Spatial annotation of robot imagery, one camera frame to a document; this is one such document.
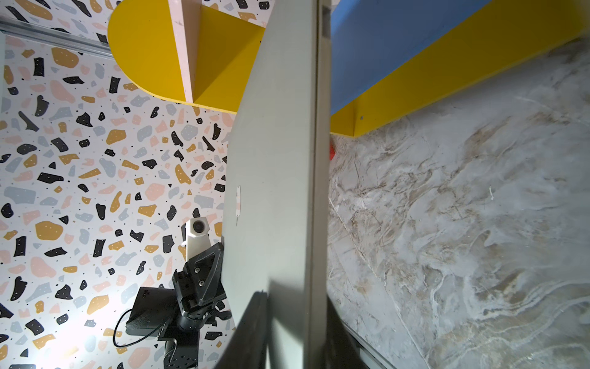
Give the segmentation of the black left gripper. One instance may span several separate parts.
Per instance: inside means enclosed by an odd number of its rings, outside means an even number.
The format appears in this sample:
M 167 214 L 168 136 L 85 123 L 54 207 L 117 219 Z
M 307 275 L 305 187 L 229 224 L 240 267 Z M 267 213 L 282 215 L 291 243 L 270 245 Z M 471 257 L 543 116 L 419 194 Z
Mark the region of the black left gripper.
M 128 335 L 162 342 L 163 367 L 196 368 L 201 329 L 217 318 L 230 319 L 223 304 L 223 256 L 224 246 L 218 242 L 173 273 L 172 289 L 139 289 L 125 330 Z

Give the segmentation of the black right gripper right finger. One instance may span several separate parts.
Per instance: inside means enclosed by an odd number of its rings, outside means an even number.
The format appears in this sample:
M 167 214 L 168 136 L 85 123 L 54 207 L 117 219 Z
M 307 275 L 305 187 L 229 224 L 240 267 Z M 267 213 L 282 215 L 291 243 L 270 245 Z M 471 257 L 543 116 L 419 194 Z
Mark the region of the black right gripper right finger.
M 330 298 L 327 298 L 326 363 L 331 369 L 368 369 Z

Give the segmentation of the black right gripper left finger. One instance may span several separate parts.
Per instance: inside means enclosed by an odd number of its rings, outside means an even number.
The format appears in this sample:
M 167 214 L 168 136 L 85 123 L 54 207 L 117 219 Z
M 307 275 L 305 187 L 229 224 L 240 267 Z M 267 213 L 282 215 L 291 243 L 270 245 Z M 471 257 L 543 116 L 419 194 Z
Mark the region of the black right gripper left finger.
M 255 292 L 215 369 L 266 367 L 268 294 Z

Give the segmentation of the silver laptop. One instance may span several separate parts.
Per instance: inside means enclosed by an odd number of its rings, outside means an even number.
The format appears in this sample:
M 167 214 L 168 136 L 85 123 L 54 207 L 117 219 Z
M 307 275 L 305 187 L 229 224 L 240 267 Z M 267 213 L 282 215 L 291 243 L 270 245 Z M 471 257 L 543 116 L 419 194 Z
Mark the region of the silver laptop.
M 330 16 L 275 3 L 230 133 L 222 284 L 236 324 L 267 294 L 268 368 L 326 365 Z

